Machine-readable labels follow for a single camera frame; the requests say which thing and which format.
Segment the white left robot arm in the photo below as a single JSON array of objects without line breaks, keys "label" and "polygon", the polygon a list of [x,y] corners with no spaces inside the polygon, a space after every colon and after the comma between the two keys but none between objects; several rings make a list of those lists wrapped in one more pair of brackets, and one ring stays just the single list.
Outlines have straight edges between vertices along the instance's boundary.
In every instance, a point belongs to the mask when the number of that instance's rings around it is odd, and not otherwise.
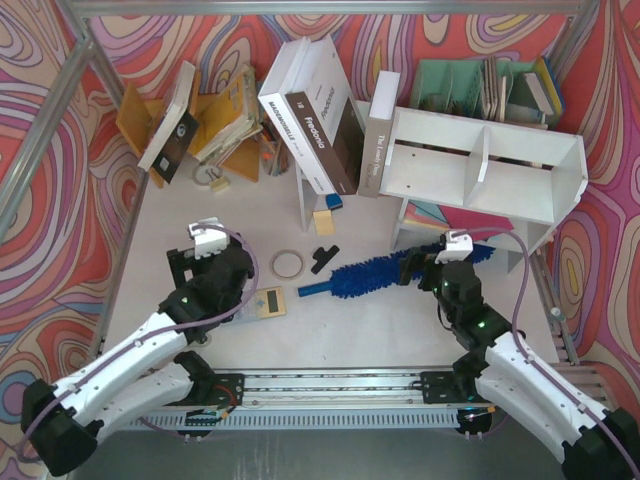
[{"label": "white left robot arm", "polygon": [[246,241],[217,230],[222,244],[125,340],[53,384],[38,379],[26,387],[19,445],[31,445],[52,476],[75,470],[121,426],[160,406],[238,405],[225,379],[189,348],[232,320],[249,299],[244,287],[258,283]]}]

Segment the blue microfiber duster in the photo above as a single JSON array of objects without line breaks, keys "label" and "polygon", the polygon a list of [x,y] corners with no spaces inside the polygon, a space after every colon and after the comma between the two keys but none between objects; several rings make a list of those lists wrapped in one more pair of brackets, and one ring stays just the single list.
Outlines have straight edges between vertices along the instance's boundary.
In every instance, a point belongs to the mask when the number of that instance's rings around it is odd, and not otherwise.
[{"label": "blue microfiber duster", "polygon": [[[329,293],[340,299],[356,298],[374,291],[399,285],[401,261],[407,259],[411,250],[417,248],[418,253],[436,255],[443,248],[437,243],[399,250],[385,256],[376,256],[365,261],[343,265],[334,269],[328,280],[299,287],[298,297],[304,298],[321,293]],[[469,259],[474,263],[489,260],[495,248],[474,244]]]}]

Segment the black detached gripper part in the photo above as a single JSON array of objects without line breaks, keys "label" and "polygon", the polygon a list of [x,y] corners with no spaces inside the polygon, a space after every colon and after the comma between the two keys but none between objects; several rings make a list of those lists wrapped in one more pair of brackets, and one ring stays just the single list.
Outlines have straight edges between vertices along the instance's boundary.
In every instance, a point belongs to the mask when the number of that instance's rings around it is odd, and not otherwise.
[{"label": "black detached gripper part", "polygon": [[339,253],[339,251],[340,248],[337,245],[332,245],[328,249],[323,247],[317,248],[312,254],[314,265],[311,267],[311,272],[314,275],[317,275]]}]

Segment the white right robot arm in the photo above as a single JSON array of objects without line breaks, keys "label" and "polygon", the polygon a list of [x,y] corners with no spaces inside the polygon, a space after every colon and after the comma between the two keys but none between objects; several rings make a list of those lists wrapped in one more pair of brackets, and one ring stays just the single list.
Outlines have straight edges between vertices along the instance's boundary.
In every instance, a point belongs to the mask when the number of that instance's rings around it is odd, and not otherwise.
[{"label": "white right robot arm", "polygon": [[401,255],[399,282],[419,279],[437,314],[465,349],[445,372],[424,372],[425,403],[491,403],[535,436],[567,479],[636,479],[639,428],[580,390],[526,344],[513,321],[490,306],[470,260],[453,247],[418,247]]}]

